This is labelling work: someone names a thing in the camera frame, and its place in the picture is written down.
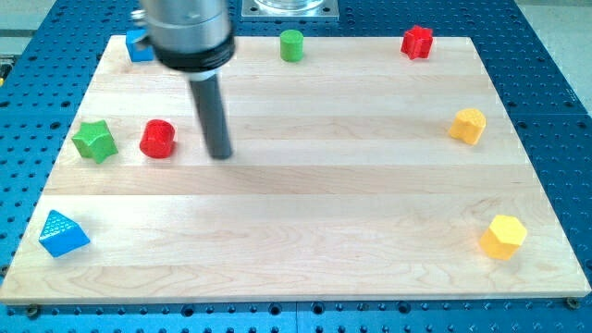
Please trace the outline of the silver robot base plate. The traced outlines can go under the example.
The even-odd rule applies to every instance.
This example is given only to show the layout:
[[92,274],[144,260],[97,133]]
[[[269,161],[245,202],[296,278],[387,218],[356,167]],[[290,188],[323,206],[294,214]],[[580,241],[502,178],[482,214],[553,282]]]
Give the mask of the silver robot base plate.
[[242,0],[240,14],[244,19],[337,19],[339,17],[339,1]]

